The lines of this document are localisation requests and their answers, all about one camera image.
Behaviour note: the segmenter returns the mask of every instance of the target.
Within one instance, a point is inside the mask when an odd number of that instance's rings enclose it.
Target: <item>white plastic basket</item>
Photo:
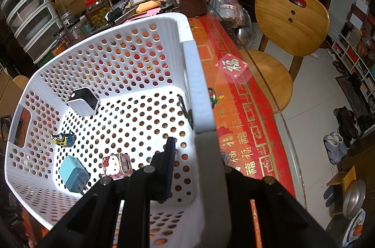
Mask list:
[[[66,103],[89,87],[99,113],[79,117]],[[192,109],[194,130],[179,108]],[[31,114],[23,147],[15,140],[23,109]],[[50,142],[73,131],[73,147]],[[133,169],[177,139],[172,196],[151,202],[151,247],[224,247],[230,216],[215,123],[196,43],[187,18],[158,15],[116,26],[78,43],[30,79],[17,106],[7,143],[5,178],[22,205],[43,226],[53,225],[79,200],[58,173],[67,155],[91,178],[103,176],[102,157],[128,153]]]

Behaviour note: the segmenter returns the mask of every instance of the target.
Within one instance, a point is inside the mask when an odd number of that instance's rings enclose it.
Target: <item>chair leg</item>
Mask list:
[[[262,39],[260,41],[258,50],[264,51],[266,49],[267,42],[268,42],[268,37],[263,33],[263,36],[262,36]]]
[[[298,74],[298,72],[301,68],[302,61],[303,61],[303,56],[294,56],[293,57],[293,61],[292,61],[291,65],[290,65],[290,68],[289,68],[289,74],[292,77],[293,82],[296,79],[296,76],[297,76],[297,74]]]

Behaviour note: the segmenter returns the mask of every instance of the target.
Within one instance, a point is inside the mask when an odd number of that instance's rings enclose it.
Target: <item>orange tablecloth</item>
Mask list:
[[[241,54],[220,22],[211,14],[189,18],[198,46],[207,87],[215,90],[214,107],[221,151],[229,155],[229,165],[244,175],[276,178],[295,196],[292,176],[272,108],[249,69],[236,79],[215,64],[230,53]]]

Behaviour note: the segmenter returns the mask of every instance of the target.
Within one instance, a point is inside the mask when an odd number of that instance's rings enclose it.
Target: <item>blue charger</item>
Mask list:
[[[87,190],[86,184],[90,175],[77,158],[67,156],[59,168],[59,173],[70,192],[84,195],[83,190]]]

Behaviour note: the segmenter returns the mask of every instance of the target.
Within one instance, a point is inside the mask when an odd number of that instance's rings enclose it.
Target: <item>glass tabletop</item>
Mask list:
[[[275,98],[233,29],[213,7],[208,9],[189,23],[224,161],[250,177],[275,177],[306,208],[297,155]]]

